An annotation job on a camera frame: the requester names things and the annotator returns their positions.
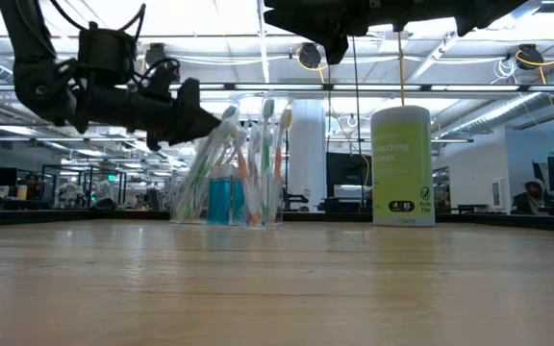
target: container lid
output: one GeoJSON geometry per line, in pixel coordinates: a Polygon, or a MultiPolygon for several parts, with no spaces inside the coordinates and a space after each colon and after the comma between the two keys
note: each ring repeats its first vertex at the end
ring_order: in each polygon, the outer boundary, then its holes
{"type": "Polygon", "coordinates": [[[211,178],[230,178],[232,169],[230,164],[221,164],[211,167],[211,178]]]}

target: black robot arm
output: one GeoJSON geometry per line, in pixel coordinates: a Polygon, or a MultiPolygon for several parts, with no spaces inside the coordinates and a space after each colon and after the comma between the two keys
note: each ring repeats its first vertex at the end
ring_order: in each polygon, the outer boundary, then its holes
{"type": "Polygon", "coordinates": [[[207,136],[219,124],[200,108],[198,81],[186,80],[177,98],[171,97],[170,83],[178,82],[172,63],[158,61],[142,76],[135,71],[144,5],[122,29],[109,30],[93,22],[83,28],[56,1],[51,2],[80,30],[78,59],[56,61],[38,0],[0,0],[14,51],[16,97],[35,114],[58,126],[68,122],[79,133],[87,130],[90,121],[130,132],[144,130],[152,150],[160,149],[160,141],[173,145],[207,136]],[[124,30],[136,20],[138,30],[132,37],[124,30]],[[117,87],[131,81],[137,90],[117,87]]]}
{"type": "Polygon", "coordinates": [[[326,59],[337,64],[348,48],[348,36],[364,36],[369,26],[392,24],[403,31],[410,21],[455,17],[457,32],[487,28],[527,0],[264,0],[272,10],[267,24],[324,46],[326,59]]]}

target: label on container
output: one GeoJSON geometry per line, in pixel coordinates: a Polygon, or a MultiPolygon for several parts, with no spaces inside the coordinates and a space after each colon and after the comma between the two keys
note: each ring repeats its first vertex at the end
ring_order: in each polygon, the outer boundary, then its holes
{"type": "Polygon", "coordinates": [[[428,125],[404,121],[373,128],[373,215],[434,216],[428,125]]]}

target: wooden table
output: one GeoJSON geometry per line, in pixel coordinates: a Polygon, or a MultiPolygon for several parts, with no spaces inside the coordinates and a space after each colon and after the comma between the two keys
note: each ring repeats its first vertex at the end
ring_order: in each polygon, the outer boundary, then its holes
{"type": "Polygon", "coordinates": [[[554,233],[0,227],[0,345],[554,346],[554,233]]]}

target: toothbrush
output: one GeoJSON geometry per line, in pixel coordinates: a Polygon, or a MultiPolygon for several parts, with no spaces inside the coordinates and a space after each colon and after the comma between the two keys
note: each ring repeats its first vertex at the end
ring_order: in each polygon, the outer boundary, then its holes
{"type": "MultiPolygon", "coordinates": [[[[236,119],[228,120],[227,124],[229,126],[224,128],[223,138],[221,139],[221,143],[219,143],[215,146],[214,154],[217,153],[218,148],[220,146],[223,146],[223,148],[224,148],[223,152],[222,152],[222,154],[223,154],[227,150],[227,148],[229,147],[228,143],[231,141],[231,139],[236,138],[237,135],[238,135],[239,128],[236,125],[236,119]]],[[[192,210],[192,213],[191,213],[191,216],[194,220],[197,219],[200,216],[200,213],[202,212],[202,204],[204,203],[204,201],[207,197],[207,194],[209,193],[209,179],[206,179],[206,176],[209,173],[209,170],[211,169],[211,166],[212,165],[217,165],[217,164],[218,163],[206,165],[202,176],[199,177],[199,180],[197,182],[198,183],[197,184],[197,187],[198,187],[197,190],[200,192],[200,194],[199,194],[199,198],[196,198],[195,201],[194,201],[193,210],[192,210]]]]}
{"type": "Polygon", "coordinates": [[[237,145],[237,147],[235,148],[235,151],[239,156],[239,173],[240,173],[240,178],[242,179],[242,188],[243,188],[243,194],[245,195],[245,204],[247,204],[247,208],[249,209],[250,224],[252,226],[256,226],[261,222],[262,216],[258,211],[258,203],[256,202],[255,194],[253,193],[253,190],[251,189],[251,184],[249,183],[247,163],[245,162],[245,157],[242,151],[240,150],[239,145],[237,145]]]}
{"type": "Polygon", "coordinates": [[[268,138],[268,122],[275,112],[275,100],[268,99],[264,102],[262,116],[264,123],[262,126],[262,165],[260,174],[262,176],[262,206],[263,206],[263,224],[268,221],[268,191],[269,191],[269,175],[270,175],[270,143],[268,138]]]}
{"type": "Polygon", "coordinates": [[[275,144],[275,169],[273,171],[274,185],[272,196],[270,198],[270,220],[271,223],[275,222],[275,216],[277,213],[277,205],[279,204],[279,192],[281,189],[281,143],[284,138],[284,132],[288,130],[292,124],[292,109],[286,107],[279,119],[279,135],[277,135],[277,143],[275,144]]]}
{"type": "Polygon", "coordinates": [[[258,172],[260,169],[256,164],[256,156],[260,153],[260,148],[262,147],[262,134],[260,132],[260,127],[254,126],[251,130],[251,135],[249,136],[249,147],[248,147],[248,156],[249,156],[249,176],[251,178],[251,183],[256,188],[260,188],[258,183],[258,172]]]}
{"type": "MultiPolygon", "coordinates": [[[[221,121],[226,121],[235,115],[238,115],[239,109],[236,106],[230,106],[226,109],[226,111],[221,115],[221,121]]],[[[229,145],[225,145],[223,148],[223,151],[221,152],[221,155],[219,156],[219,159],[217,159],[216,165],[220,165],[223,159],[226,156],[226,152],[229,149],[229,145]]]]}
{"type": "Polygon", "coordinates": [[[231,120],[222,122],[211,132],[199,151],[190,172],[179,189],[181,197],[178,199],[177,207],[175,208],[176,218],[179,222],[184,220],[189,221],[195,215],[197,201],[194,201],[194,195],[214,162],[217,148],[232,133],[232,126],[231,120]]]}
{"type": "Polygon", "coordinates": [[[232,162],[232,160],[235,158],[235,155],[237,155],[239,152],[237,151],[237,148],[242,147],[242,145],[245,143],[245,140],[247,140],[247,132],[245,130],[239,130],[239,135],[237,136],[237,140],[235,141],[235,148],[232,151],[232,154],[230,154],[230,157],[226,160],[224,164],[228,164],[232,162]]]}

